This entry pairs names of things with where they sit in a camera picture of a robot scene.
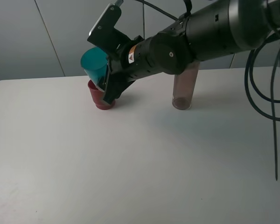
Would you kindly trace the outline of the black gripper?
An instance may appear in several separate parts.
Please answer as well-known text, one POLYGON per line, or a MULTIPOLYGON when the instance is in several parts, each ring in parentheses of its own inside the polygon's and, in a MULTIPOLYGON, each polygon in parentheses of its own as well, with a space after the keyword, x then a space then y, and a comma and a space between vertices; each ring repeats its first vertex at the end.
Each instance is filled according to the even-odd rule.
POLYGON ((104 103, 112 104, 135 80, 159 73, 150 52, 151 40, 137 36, 117 50, 119 59, 111 59, 110 68, 106 69, 105 76, 95 83, 103 92, 104 103))

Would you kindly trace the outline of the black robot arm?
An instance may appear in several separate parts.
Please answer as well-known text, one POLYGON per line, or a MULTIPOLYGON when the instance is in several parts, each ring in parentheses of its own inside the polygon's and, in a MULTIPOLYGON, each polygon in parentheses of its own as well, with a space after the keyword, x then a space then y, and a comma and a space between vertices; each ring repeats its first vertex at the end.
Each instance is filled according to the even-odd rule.
POLYGON ((107 55, 106 77, 98 86, 111 104, 135 81, 158 73, 182 74, 195 61, 207 61, 256 49, 280 28, 280 0, 218 0, 147 39, 130 39, 115 28, 121 16, 118 0, 107 6, 88 41, 107 55))

